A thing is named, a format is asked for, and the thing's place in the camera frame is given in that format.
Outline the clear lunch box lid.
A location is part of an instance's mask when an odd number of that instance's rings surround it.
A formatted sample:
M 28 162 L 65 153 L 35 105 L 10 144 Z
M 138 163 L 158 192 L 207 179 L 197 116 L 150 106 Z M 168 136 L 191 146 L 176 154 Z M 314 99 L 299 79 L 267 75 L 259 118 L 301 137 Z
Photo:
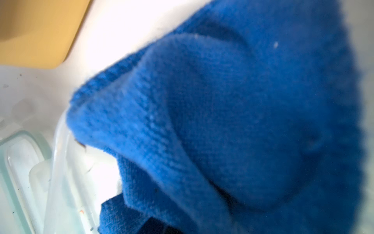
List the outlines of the clear lunch box lid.
M 20 130 L 1 140 L 1 233 L 41 234 L 47 187 L 40 196 L 33 173 L 49 163 L 50 145 L 37 132 Z

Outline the blue cleaning cloth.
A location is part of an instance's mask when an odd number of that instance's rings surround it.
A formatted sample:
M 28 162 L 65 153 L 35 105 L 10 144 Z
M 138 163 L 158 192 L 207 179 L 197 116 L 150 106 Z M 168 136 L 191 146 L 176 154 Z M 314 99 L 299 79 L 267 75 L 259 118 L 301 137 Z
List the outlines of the blue cleaning cloth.
M 358 78 L 338 1 L 211 2 L 71 99 L 122 180 L 99 232 L 350 233 Z

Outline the clear plastic lunch box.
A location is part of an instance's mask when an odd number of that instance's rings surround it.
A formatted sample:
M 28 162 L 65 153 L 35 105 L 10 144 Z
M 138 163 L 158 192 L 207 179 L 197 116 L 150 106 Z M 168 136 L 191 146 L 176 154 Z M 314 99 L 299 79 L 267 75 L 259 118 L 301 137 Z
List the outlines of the clear plastic lunch box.
M 55 131 L 43 233 L 97 234 L 102 203 L 121 191 L 116 159 L 76 141 L 63 113 Z

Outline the yellow lunch box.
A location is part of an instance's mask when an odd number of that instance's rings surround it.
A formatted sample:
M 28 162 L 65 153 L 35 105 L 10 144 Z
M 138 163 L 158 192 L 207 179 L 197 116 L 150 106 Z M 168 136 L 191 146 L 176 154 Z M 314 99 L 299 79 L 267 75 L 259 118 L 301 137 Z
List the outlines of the yellow lunch box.
M 63 63 L 90 1 L 1 1 L 1 64 L 52 69 Z

